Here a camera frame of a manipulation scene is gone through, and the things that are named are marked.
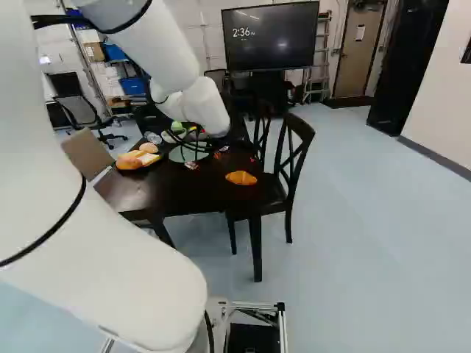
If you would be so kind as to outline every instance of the cardboard box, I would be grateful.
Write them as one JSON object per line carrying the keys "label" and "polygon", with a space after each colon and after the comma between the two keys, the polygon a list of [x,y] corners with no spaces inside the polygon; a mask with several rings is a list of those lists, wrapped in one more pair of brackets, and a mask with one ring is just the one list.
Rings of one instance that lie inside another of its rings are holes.
{"label": "cardboard box", "polygon": [[105,54],[102,51],[100,42],[97,43],[85,43],[83,45],[85,48],[85,53],[87,53],[88,59],[92,63],[97,63],[100,61],[105,61]]}

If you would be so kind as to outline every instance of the television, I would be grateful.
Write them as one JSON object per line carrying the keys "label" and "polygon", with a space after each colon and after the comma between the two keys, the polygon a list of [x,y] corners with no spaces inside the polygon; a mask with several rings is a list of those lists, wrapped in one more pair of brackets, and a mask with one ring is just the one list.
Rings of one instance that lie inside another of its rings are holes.
{"label": "television", "polygon": [[229,71],[304,68],[314,64],[319,2],[222,10]]}
{"label": "television", "polygon": [[75,71],[47,74],[56,94],[61,97],[83,96],[79,77]]}

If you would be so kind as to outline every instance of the doorway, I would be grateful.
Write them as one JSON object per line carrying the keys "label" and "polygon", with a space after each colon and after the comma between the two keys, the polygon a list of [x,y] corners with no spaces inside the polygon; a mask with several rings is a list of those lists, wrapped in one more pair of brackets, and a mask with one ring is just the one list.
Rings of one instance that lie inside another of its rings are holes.
{"label": "doorway", "polygon": [[364,96],[385,9],[386,1],[349,1],[334,98]]}

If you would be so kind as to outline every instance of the chair back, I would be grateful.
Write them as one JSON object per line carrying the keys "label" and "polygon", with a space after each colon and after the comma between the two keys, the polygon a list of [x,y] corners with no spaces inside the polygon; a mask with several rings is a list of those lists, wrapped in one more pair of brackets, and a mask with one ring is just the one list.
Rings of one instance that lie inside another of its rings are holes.
{"label": "chair back", "polygon": [[115,160],[98,141],[92,131],[85,127],[64,140],[61,147],[69,160],[88,181],[100,174]]}
{"label": "chair back", "polygon": [[[293,148],[293,132],[301,140],[300,145],[296,149]],[[286,198],[290,202],[294,201],[294,194],[296,193],[297,182],[300,179],[302,165],[315,134],[314,129],[295,114],[286,113],[283,116],[283,125],[281,126],[280,137],[278,138],[273,172],[278,178],[281,174],[286,181],[288,185],[288,195]],[[286,135],[288,135],[289,155],[286,160],[281,161]],[[285,170],[286,167],[289,167],[289,175]]]}
{"label": "chair back", "polygon": [[264,100],[259,100],[257,104],[257,115],[255,117],[255,129],[253,133],[253,147],[255,156],[258,158],[262,167],[265,166],[266,143],[272,124],[273,106]]}
{"label": "chair back", "polygon": [[216,83],[219,92],[224,90],[224,78],[226,77],[226,74],[227,71],[224,68],[205,71],[205,76],[209,77]]}
{"label": "chair back", "polygon": [[54,100],[65,110],[75,129],[100,122],[96,108],[84,96],[58,96]]}

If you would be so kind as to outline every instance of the table top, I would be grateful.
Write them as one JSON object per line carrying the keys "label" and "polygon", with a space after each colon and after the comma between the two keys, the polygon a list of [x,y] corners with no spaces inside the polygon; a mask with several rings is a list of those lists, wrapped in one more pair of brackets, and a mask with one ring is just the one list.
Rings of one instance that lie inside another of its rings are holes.
{"label": "table top", "polygon": [[[145,219],[150,210],[165,217],[244,207],[248,201],[263,197],[263,191],[258,184],[235,185],[225,176],[241,170],[260,179],[263,169],[252,158],[252,150],[246,143],[233,139],[229,146],[229,151],[221,153],[219,159],[211,154],[200,160],[195,171],[167,157],[136,171],[119,171],[113,167],[95,184],[95,189],[129,220]],[[172,145],[166,145],[161,151],[171,148]]]}

